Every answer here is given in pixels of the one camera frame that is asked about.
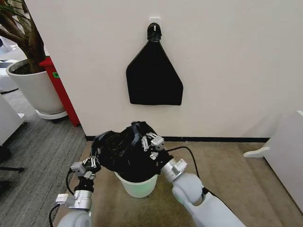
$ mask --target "trash bag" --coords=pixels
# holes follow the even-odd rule
[[[156,132],[146,122],[133,122],[122,132],[107,131],[98,135],[91,146],[92,155],[105,168],[130,182],[143,182],[160,174],[155,161],[144,152],[141,139]]]
[[[161,46],[161,29],[149,25],[147,44],[126,69],[129,100],[139,105],[181,105],[183,84]]]

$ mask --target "soil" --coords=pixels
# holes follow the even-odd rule
[[[32,74],[29,64],[25,64],[25,65],[21,66],[20,68],[12,71],[12,73],[18,74],[18,75]]]

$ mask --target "wire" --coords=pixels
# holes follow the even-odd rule
[[[67,172],[66,178],[65,178],[65,183],[66,183],[67,190],[68,190],[72,195],[74,195],[74,192],[71,190],[70,185],[69,185],[69,183],[68,183],[68,176],[69,176],[71,173],[72,173],[72,170],[69,169],[69,171]]]
[[[51,211],[49,212],[48,220],[49,220],[49,225],[50,225],[51,227],[53,227],[52,212],[53,212],[54,209],[56,209],[56,208],[59,207],[59,206],[60,206],[60,204],[57,204],[57,205],[54,206],[54,207],[51,209]]]
[[[182,147],[177,147],[177,148],[169,149],[169,150],[166,150],[166,151],[167,151],[167,152],[170,152],[170,151],[179,150],[179,149],[182,149],[182,148],[185,148],[185,149],[187,149],[187,150],[190,152],[191,157],[193,158],[193,161],[194,161],[194,164],[195,164],[197,176],[200,178],[199,172],[198,172],[198,168],[197,168],[197,164],[196,164],[196,160],[195,160],[195,157],[194,157],[192,151],[191,151],[188,147],[182,146]]]

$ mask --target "white furniture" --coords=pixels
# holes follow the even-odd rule
[[[262,148],[246,152],[243,155],[244,157],[264,157],[300,210],[303,211],[302,111],[289,115]]]
[[[0,145],[24,122],[24,114],[16,113],[0,95]]]

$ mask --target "white bucket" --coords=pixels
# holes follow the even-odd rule
[[[126,192],[135,198],[143,198],[148,196],[152,193],[156,186],[158,175],[154,175],[152,178],[148,179],[147,181],[133,183],[124,180],[118,173],[116,176],[122,182],[123,187],[125,188]]]

